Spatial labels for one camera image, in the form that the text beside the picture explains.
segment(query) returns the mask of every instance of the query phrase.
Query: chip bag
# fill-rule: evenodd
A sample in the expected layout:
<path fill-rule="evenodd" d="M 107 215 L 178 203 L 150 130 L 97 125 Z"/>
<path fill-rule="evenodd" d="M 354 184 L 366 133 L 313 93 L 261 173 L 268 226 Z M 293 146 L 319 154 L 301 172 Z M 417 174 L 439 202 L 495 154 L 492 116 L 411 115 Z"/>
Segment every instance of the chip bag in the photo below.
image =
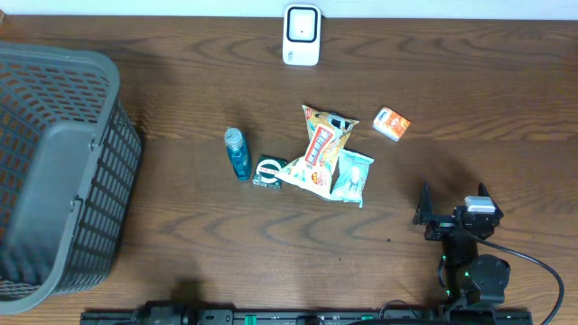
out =
<path fill-rule="evenodd" d="M 329 200 L 331 176 L 335 171 L 339 151 L 359 121 L 343 118 L 303 105 L 309 134 L 305 155 L 288 163 L 276 178 Z"/>
<path fill-rule="evenodd" d="M 363 154 L 353 153 L 346 149 L 340 150 L 340 177 L 335 182 L 331 200 L 344 202 L 359 202 L 363 207 L 363 188 L 368 180 L 369 166 L 373 159 Z"/>

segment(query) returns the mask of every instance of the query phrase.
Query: wall outlet device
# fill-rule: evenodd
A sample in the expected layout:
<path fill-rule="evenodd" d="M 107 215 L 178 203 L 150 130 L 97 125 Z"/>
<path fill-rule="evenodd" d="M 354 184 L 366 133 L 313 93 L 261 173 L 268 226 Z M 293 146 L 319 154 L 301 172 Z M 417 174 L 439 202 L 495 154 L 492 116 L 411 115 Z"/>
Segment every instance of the wall outlet device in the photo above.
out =
<path fill-rule="evenodd" d="M 312 66 L 319 61 L 322 12 L 314 5 L 289 5 L 285 9 L 283 61 Z"/>

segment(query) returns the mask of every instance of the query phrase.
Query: blue bottle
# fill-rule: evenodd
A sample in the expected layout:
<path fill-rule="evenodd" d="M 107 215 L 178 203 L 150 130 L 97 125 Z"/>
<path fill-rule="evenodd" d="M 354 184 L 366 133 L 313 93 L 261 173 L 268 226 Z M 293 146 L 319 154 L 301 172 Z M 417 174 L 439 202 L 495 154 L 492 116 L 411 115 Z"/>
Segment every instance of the blue bottle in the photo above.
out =
<path fill-rule="evenodd" d="M 225 145 L 228 158 L 233 164 L 235 174 L 240 181 L 248 181 L 251 177 L 251 155 L 243 133 L 237 128 L 229 128 L 225 133 Z"/>

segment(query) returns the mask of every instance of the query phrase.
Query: wooden table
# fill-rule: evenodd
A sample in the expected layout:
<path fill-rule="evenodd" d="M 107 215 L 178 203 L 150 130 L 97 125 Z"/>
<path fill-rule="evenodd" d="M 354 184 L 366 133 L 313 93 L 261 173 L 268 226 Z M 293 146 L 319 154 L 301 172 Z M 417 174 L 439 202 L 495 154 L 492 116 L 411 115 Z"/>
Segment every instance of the wooden table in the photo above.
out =
<path fill-rule="evenodd" d="M 555 324 L 578 313 L 578 23 L 325 19 L 313 68 L 281 60 L 280 19 L 8 16 L 0 38 L 101 51 L 146 134 L 116 267 L 104 284 L 52 297 L 2 324 L 78 324 L 85 309 L 147 300 L 239 308 L 372 308 L 444 298 L 442 247 L 411 219 L 423 181 L 440 212 L 484 181 L 506 216 L 492 241 L 564 278 Z M 331 203 L 285 184 L 238 182 L 227 126 L 254 160 L 301 155 L 301 104 L 361 121 L 347 147 L 375 158 L 365 205 Z M 371 129 L 381 106 L 411 120 L 393 143 Z M 508 259 L 506 306 L 536 324 L 554 278 Z"/>

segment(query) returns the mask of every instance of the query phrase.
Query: gray plastic basket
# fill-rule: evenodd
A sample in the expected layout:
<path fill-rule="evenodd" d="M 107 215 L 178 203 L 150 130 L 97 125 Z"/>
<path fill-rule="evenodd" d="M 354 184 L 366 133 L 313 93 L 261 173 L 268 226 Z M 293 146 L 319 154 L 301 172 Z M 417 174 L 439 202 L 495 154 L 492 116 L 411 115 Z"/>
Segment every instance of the gray plastic basket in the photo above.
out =
<path fill-rule="evenodd" d="M 0 42 L 0 314 L 109 274 L 141 156 L 98 53 Z"/>

